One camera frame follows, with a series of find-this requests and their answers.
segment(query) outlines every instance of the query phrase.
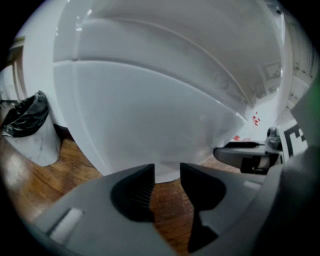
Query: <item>toilet lid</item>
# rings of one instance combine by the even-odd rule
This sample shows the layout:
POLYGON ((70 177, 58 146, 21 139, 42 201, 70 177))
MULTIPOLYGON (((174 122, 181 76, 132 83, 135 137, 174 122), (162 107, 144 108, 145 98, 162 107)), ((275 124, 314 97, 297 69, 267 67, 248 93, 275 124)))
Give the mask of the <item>toilet lid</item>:
POLYGON ((279 87, 271 19, 251 0, 67 3, 54 83, 80 149, 104 175, 154 163, 157 182, 203 162, 279 87))

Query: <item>trash can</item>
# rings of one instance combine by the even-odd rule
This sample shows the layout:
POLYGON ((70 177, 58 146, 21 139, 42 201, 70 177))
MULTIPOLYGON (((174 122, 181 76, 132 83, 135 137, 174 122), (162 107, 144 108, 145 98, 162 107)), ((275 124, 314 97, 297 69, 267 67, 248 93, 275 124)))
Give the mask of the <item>trash can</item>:
POLYGON ((1 134, 17 151, 39 166, 48 166, 58 160, 61 141, 42 91, 8 112, 1 125, 1 134))

